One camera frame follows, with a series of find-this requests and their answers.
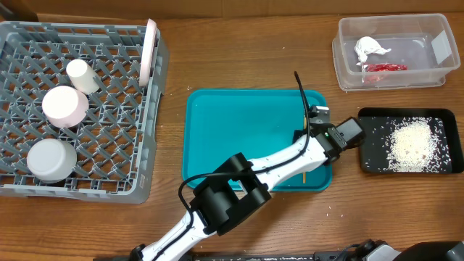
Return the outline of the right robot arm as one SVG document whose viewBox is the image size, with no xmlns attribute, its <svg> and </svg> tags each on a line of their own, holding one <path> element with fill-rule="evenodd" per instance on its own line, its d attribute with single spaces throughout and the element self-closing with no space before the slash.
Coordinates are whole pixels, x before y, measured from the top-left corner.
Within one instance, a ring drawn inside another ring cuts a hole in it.
<svg viewBox="0 0 464 261">
<path fill-rule="evenodd" d="M 342 250 L 341 261 L 463 261 L 463 241 L 431 241 L 398 251 L 385 241 L 369 239 Z"/>
</svg>

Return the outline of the large white plate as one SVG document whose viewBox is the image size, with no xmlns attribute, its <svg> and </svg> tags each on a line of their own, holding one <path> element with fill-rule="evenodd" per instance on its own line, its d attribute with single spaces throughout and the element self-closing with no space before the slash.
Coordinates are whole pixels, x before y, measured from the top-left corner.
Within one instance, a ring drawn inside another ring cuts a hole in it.
<svg viewBox="0 0 464 261">
<path fill-rule="evenodd" d="M 142 47 L 141 65 L 139 74 L 139 85 L 147 86 L 151 75 L 152 57 L 156 41 L 157 24 L 155 21 L 148 19 L 144 44 Z"/>
</svg>

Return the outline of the white tissue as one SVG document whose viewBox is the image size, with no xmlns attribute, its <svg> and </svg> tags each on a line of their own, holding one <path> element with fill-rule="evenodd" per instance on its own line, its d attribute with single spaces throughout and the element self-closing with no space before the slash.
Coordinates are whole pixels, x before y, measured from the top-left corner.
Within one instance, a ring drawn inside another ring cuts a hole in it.
<svg viewBox="0 0 464 261">
<path fill-rule="evenodd" d="M 355 44 L 355 52 L 358 57 L 357 65 L 363 65 L 366 63 L 369 54 L 385 55 L 389 53 L 391 49 L 383 48 L 377 40 L 370 36 L 364 36 L 360 38 Z"/>
</svg>

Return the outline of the wooden chopstick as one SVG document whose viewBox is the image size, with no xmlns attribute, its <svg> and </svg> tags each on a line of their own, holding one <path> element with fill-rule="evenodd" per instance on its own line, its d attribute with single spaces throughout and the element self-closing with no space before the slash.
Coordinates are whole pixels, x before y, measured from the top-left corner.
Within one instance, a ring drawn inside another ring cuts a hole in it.
<svg viewBox="0 0 464 261">
<path fill-rule="evenodd" d="M 304 116 L 304 132 L 305 132 L 306 129 L 307 129 L 307 117 Z M 303 183 L 306 183 L 306 180 L 307 180 L 306 174 L 307 174 L 307 172 L 303 172 L 303 174 L 302 174 L 302 182 Z"/>
</svg>

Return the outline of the red snack wrapper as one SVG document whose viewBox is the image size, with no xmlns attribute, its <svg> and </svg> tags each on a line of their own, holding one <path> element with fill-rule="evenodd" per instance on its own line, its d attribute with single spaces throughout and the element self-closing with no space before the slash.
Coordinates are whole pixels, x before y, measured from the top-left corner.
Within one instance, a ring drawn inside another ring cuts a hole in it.
<svg viewBox="0 0 464 261">
<path fill-rule="evenodd" d="M 385 75 L 380 75 L 383 72 L 395 72 L 408 70 L 407 65 L 394 64 L 394 63 L 377 63 L 377 64 L 368 64 L 365 63 L 362 66 L 362 71 L 364 73 L 378 73 L 377 75 L 364 75 L 362 82 L 365 84 L 376 83 L 385 78 Z"/>
</svg>

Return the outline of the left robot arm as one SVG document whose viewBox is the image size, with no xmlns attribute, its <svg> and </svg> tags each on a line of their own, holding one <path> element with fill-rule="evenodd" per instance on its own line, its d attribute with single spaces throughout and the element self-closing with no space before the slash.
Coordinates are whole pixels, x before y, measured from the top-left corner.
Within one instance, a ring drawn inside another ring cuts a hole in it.
<svg viewBox="0 0 464 261">
<path fill-rule="evenodd" d="M 179 260 L 201 240 L 222 236 L 244 222 L 270 200 L 278 184 L 331 164 L 364 139 L 363 127 L 350 117 L 337 126 L 308 123 L 294 132 L 291 146 L 272 155 L 230 157 L 215 172 L 197 176 L 201 182 L 194 198 L 183 204 L 186 214 L 159 241 L 133 249 L 130 260 Z"/>
</svg>

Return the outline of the grey-green bowl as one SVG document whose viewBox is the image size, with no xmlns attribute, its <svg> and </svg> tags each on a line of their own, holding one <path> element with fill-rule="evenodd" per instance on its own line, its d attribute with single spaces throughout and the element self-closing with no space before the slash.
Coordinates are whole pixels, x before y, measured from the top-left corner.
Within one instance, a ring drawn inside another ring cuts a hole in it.
<svg viewBox="0 0 464 261">
<path fill-rule="evenodd" d="M 35 177 L 46 183 L 56 183 L 72 173 L 77 163 L 77 152 L 66 141 L 47 138 L 31 147 L 26 161 Z"/>
</svg>

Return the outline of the white paper cup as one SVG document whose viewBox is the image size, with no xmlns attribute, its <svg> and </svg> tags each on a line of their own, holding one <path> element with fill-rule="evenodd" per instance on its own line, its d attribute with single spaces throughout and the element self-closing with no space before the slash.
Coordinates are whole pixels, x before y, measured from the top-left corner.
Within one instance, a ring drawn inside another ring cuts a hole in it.
<svg viewBox="0 0 464 261">
<path fill-rule="evenodd" d="M 74 87 L 80 92 L 89 95 L 99 90 L 99 85 L 94 80 L 97 74 L 85 60 L 70 61 L 66 66 L 66 73 Z"/>
</svg>

